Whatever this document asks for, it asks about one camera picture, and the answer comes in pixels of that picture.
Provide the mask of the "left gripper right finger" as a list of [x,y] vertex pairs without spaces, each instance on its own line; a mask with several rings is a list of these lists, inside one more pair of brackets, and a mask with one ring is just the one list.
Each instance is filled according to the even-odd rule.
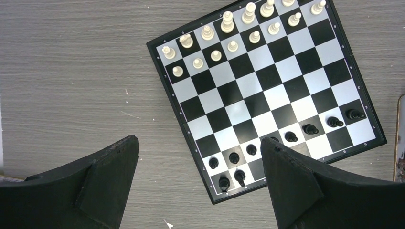
[[404,183],[333,167],[272,138],[261,154],[280,229],[404,228]]

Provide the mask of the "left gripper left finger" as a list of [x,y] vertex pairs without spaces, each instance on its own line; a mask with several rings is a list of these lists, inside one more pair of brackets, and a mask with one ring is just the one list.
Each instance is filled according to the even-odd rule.
[[134,135],[63,166],[0,184],[3,229],[118,229],[139,158]]

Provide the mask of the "gold tin with black pieces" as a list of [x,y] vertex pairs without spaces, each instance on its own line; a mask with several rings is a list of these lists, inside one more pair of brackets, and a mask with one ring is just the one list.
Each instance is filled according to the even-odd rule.
[[401,95],[397,107],[397,124],[394,151],[395,182],[405,182],[405,95]]

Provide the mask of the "black white chess board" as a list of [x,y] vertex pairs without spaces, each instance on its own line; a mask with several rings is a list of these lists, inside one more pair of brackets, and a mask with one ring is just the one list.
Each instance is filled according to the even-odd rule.
[[213,204],[266,186],[264,138],[328,164],[387,143],[331,0],[239,0],[147,47]]

